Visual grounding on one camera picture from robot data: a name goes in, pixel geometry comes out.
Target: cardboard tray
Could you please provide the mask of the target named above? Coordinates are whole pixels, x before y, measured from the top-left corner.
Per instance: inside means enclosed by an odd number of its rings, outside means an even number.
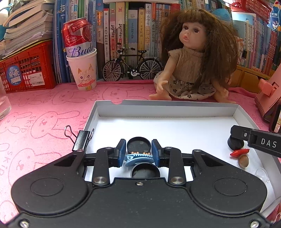
[[[250,116],[237,104],[188,101],[136,101],[121,104],[96,101],[84,130],[95,129],[86,153],[100,148],[116,147],[119,140],[142,136],[149,141],[157,139],[162,147],[178,148],[182,153],[201,149],[221,160],[239,167],[238,160],[230,157],[227,145],[230,129],[240,125],[258,129]],[[281,197],[281,164],[278,158],[250,149],[249,166],[245,171],[255,174],[258,168],[267,171],[268,191],[261,210],[267,217],[279,204]],[[160,168],[161,177],[168,177],[168,168]],[[110,168],[110,182],[115,177],[130,177],[130,167]],[[93,167],[88,167],[85,180],[91,181]],[[190,167],[185,167],[187,181],[192,181]]]

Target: red plastic crate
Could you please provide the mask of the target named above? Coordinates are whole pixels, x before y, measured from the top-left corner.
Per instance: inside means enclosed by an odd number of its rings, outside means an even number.
[[[255,13],[268,23],[271,8],[259,0],[232,0],[231,11]]]
[[[56,86],[53,64],[51,40],[1,61],[0,77],[6,93],[53,89]]]

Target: budweiser can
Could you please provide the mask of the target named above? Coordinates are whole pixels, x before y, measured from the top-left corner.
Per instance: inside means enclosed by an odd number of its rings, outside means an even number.
[[[91,25],[86,18],[78,18],[64,23],[62,37],[68,57],[78,57],[94,50]]]

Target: red chili pepper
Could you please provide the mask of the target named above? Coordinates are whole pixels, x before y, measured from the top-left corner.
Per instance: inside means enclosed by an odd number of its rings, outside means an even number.
[[[240,155],[242,154],[247,154],[249,153],[250,149],[240,149],[240,150],[236,150],[236,151],[233,151],[230,156],[232,157],[239,157]]]

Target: wheel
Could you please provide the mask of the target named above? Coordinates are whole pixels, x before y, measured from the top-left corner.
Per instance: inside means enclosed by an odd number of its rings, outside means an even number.
[[[154,58],[145,59],[138,68],[142,79],[154,79],[156,74],[161,71],[161,65]]]
[[[108,61],[103,67],[103,79],[105,81],[118,81],[123,74],[123,65],[115,60]]]
[[[230,136],[227,140],[227,144],[230,149],[236,151],[236,150],[240,150],[244,146],[244,141]]]

